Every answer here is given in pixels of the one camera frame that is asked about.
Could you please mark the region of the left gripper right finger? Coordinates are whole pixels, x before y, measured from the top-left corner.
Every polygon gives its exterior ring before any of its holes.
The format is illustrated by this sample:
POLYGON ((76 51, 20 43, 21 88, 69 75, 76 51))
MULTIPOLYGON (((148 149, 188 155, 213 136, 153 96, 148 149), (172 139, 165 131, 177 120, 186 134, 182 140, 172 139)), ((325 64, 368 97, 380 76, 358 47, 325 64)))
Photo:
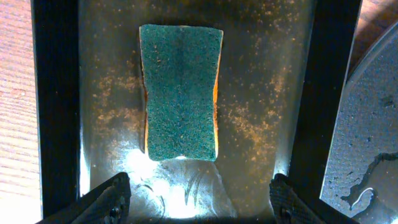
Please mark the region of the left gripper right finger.
POLYGON ((283 174, 276 174, 270 184, 270 202, 277 223, 357 224, 319 198, 300 198, 294 184, 283 174))

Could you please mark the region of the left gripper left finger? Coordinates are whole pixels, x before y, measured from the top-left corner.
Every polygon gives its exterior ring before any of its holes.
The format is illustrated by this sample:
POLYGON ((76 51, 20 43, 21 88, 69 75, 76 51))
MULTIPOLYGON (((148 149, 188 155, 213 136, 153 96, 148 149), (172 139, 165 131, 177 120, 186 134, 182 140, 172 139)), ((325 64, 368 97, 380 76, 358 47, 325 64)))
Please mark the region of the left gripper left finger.
POLYGON ((120 172, 38 224, 125 224, 131 198, 130 179, 120 172))

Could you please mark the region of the yellow and green sponge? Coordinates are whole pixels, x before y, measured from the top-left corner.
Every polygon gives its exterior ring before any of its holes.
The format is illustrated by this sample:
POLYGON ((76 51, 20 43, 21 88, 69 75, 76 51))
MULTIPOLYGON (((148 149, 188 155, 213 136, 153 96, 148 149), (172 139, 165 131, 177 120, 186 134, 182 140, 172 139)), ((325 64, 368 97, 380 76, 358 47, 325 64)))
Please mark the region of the yellow and green sponge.
POLYGON ((218 157, 223 34, 211 27, 140 26, 149 159, 184 157, 213 162, 218 157))

